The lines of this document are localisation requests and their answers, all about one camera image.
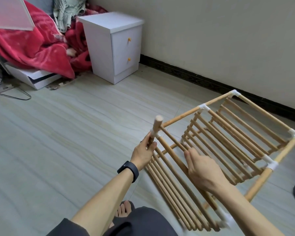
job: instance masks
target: gray slipper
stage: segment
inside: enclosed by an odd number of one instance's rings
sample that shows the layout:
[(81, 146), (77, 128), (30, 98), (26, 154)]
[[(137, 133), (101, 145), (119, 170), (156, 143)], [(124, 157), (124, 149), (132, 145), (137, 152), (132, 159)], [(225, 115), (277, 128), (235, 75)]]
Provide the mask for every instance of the gray slipper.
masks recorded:
[[(130, 205), (131, 205), (131, 211), (134, 211), (134, 209), (135, 209), (134, 204), (133, 204), (131, 201), (129, 201), (129, 202), (130, 202)], [(117, 216), (115, 216), (115, 217), (113, 218), (113, 223), (114, 223), (114, 225), (119, 225), (119, 224), (121, 224), (122, 222), (124, 222), (126, 218), (127, 218), (127, 217), (117, 217)]]

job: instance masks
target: watch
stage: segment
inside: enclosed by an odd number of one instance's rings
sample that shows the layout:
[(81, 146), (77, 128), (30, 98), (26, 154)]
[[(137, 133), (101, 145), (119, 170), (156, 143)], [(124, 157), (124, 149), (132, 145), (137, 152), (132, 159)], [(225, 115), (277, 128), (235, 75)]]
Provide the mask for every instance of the watch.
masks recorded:
[(118, 170), (117, 170), (117, 173), (119, 174), (120, 172), (122, 172), (124, 169), (126, 168), (129, 168), (132, 173), (133, 173), (133, 182), (136, 181), (136, 179), (138, 178), (139, 176), (139, 171), (138, 171), (138, 168), (135, 166), (135, 164), (133, 164), (132, 162), (130, 161), (126, 161)]

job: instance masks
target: black baseboard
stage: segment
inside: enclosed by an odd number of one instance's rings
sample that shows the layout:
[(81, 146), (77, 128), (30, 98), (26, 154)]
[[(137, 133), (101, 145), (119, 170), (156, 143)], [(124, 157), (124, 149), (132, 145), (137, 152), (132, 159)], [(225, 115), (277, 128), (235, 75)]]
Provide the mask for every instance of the black baseboard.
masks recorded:
[(141, 55), (140, 57), (140, 63), (144, 64), (146, 66), (152, 67), (154, 69), (160, 70), (162, 72), (165, 72), (167, 74), (176, 76), (180, 79), (184, 79), (188, 82), (197, 84), (201, 87), (210, 89), (212, 91), (218, 92), (220, 94), (227, 93), (233, 89), (238, 90), (241, 94), (243, 94), (245, 97), (265, 109), (266, 111), (282, 116), (284, 118), (290, 119), (292, 121), (295, 121), (295, 109), (285, 106), (280, 103), (276, 103), (272, 100), (259, 97), (255, 94), (248, 93), (246, 91), (243, 91), (241, 89), (229, 86), (227, 84), (220, 83), (218, 81), (203, 77), (201, 75), (197, 75), (195, 73), (192, 73), (190, 71), (187, 71), (185, 69), (164, 63), (162, 61), (153, 59), (151, 57)]

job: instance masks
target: green patterned cloth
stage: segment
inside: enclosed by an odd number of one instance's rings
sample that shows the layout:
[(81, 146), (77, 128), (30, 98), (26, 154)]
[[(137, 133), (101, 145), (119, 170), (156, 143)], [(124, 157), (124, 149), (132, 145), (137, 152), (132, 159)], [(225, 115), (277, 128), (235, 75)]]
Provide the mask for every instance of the green patterned cloth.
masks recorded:
[(86, 0), (54, 0), (53, 15), (57, 27), (66, 32), (71, 26), (71, 19), (85, 11)]

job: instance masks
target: person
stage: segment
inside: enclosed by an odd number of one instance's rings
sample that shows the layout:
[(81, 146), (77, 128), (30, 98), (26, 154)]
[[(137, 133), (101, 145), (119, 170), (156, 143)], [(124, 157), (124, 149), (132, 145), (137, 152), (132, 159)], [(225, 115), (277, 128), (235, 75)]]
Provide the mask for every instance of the person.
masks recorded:
[[(156, 148), (156, 142), (148, 146), (149, 138), (150, 133), (132, 153), (130, 164), (138, 171), (149, 163)], [(194, 148), (185, 151), (184, 155), (193, 182), (213, 194), (227, 208), (245, 235), (284, 235), (228, 182), (212, 158), (200, 156)], [(71, 220), (63, 219), (47, 236), (177, 235), (158, 211), (148, 207), (134, 209), (129, 201), (120, 204), (137, 177), (135, 171), (132, 167), (121, 168), (119, 174), (96, 193)]]

